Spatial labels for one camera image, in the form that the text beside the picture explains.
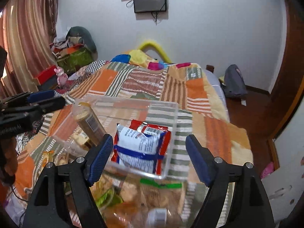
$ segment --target blue handle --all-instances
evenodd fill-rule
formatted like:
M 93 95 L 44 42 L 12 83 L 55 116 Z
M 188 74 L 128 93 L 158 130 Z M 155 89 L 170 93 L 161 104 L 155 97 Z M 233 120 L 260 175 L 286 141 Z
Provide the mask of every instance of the blue handle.
M 199 180 L 210 187 L 216 176 L 214 157 L 211 152 L 200 145 L 194 135 L 186 137 L 186 150 L 190 156 Z
M 36 103 L 42 100 L 50 99 L 55 96 L 55 91 L 54 90 L 47 90 L 47 91 L 41 91 L 37 93 L 32 93 L 28 98 L 27 102 L 28 103 Z
M 105 139 L 87 153 L 85 158 L 88 171 L 85 174 L 85 178 L 91 186 L 100 179 L 112 151 L 113 138 L 110 135 L 105 135 Z

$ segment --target green box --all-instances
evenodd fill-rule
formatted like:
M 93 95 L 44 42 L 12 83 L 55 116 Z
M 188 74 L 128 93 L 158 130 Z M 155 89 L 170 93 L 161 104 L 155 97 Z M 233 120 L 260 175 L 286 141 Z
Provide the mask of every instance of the green box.
M 93 62 L 92 55 L 85 47 L 57 60 L 58 66 L 62 67 L 67 74 L 76 72 L 76 65 L 83 67 L 91 62 Z

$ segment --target gray backpack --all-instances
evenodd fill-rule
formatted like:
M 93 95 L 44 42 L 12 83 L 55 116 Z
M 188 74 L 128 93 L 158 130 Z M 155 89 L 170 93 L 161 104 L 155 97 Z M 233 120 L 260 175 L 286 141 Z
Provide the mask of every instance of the gray backpack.
M 235 64 L 226 69 L 224 84 L 221 86 L 226 97 L 244 98 L 247 94 L 241 71 Z

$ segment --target brown curtain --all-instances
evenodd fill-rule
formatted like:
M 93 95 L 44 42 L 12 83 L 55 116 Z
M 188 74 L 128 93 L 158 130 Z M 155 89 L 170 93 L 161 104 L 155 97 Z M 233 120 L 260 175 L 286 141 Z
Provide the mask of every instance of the brown curtain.
M 58 0 L 9 0 L 0 18 L 0 45 L 8 52 L 0 97 L 37 91 L 33 78 L 55 64 L 49 44 L 56 36 Z

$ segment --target electrical cable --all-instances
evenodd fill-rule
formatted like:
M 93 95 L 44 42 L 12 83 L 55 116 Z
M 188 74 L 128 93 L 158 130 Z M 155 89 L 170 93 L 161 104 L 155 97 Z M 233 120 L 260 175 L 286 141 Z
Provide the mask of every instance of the electrical cable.
M 127 2 L 126 7 L 127 7 L 127 8 L 131 8 L 133 5 L 134 5 L 134 1 L 133 1 L 133 0 L 130 0 L 130 1 Z
M 14 189 L 13 189 L 13 186 L 11 186 L 11 188 L 12 188 L 12 192 L 13 192 L 13 194 L 19 199 L 19 200 L 21 200 L 21 201 L 24 201 L 24 202 L 26 202 L 26 203 L 28 203 L 28 201 L 27 200 L 25 200 L 25 199 L 22 199 L 22 198 L 20 198 L 20 197 L 18 197 L 17 195 L 16 195 L 16 193 L 15 193 L 15 191 L 14 191 Z
M 13 190 L 6 196 L 6 198 L 10 197 L 10 195 L 13 193 Z
M 151 15 L 153 16 L 153 19 L 154 19 L 154 22 L 156 25 L 157 25 L 157 15 L 159 14 L 159 12 L 162 11 L 163 7 L 166 5 L 166 2 L 167 2 L 167 0 L 165 1 L 165 3 L 163 4 L 162 8 L 159 11 L 151 12 Z
M 22 217 L 24 216 L 24 214 L 25 214 L 25 211 L 24 211 L 24 213 L 20 216 L 20 218 L 19 218 L 19 225 L 18 225 L 18 227 L 20 228 L 21 227 L 21 219 L 22 219 Z
M 18 155 L 20 155 L 20 147 L 19 147 L 19 145 L 22 147 L 22 149 L 21 149 L 21 151 L 22 151 L 23 150 L 22 139 L 18 139 L 17 140 L 17 149 L 18 149 L 17 153 L 18 153 Z

